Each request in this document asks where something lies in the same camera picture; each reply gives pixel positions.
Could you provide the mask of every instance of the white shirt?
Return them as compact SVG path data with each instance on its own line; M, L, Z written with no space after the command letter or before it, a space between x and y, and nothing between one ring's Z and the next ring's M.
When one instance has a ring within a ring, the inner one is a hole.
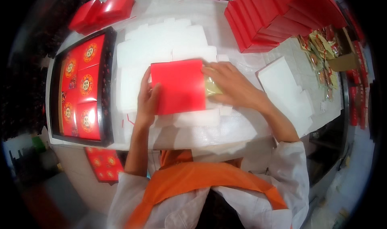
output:
M309 178L302 142L280 142L268 167L268 175L255 174L273 184L289 209L273 210L264 193L223 186L212 187L238 213L247 228L300 228L307 216ZM123 228L141 202L148 178L119 174L117 193L108 215L108 228ZM195 228L210 188L190 191L155 205L144 228Z

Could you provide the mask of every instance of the person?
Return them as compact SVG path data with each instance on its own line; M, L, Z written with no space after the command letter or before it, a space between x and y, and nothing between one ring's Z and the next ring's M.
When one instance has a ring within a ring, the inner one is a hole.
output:
M109 228L300 228L308 212L309 178L303 143L291 122L230 62L202 68L223 94L213 101L260 112L278 146L265 174L240 161L193 162L189 150L161 152L161 168L147 178L149 127L162 87L150 88L150 70L138 95L137 118Z

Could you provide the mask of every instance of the white sleeve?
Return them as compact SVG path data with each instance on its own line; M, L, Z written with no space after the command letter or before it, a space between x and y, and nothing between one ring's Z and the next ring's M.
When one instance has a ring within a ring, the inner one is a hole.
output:
M273 151L268 176L256 175L277 188L292 210L293 228L300 228L309 209L309 176L304 144L280 142Z
M117 192L109 210L108 228L124 227L129 215L143 199L148 182L146 177L119 173Z

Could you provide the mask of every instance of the black box frame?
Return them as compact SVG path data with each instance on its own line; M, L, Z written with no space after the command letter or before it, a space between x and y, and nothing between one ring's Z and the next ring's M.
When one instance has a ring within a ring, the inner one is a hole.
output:
M73 48L93 39L100 35L105 35L103 41L103 49L99 60L98 71L98 85L97 85L97 115L99 135L101 140L83 139L80 137L64 136L59 132L59 116L58 116L58 95L59 95L59 81L61 75L61 64L63 58ZM110 110L110 84L111 84L111 66L113 63L114 45L116 42L117 32L108 27L93 33L86 38L74 43L66 48L61 53L57 54L54 61L53 71L51 75L50 84L50 123L52 137L68 142L83 144L86 146L107 147L114 142L113 128L111 124L111 110Z

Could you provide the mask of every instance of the hand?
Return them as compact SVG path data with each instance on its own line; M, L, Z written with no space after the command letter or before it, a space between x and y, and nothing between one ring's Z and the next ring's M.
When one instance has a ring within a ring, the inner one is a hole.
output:
M141 81L137 102L137 118L135 126L149 128L154 122L160 94L160 83L152 89L148 83L151 69L148 68Z
M230 62L210 63L202 68L202 72L211 77L223 92L209 96L212 101L253 108L259 112L266 112L272 106L266 93L255 88Z

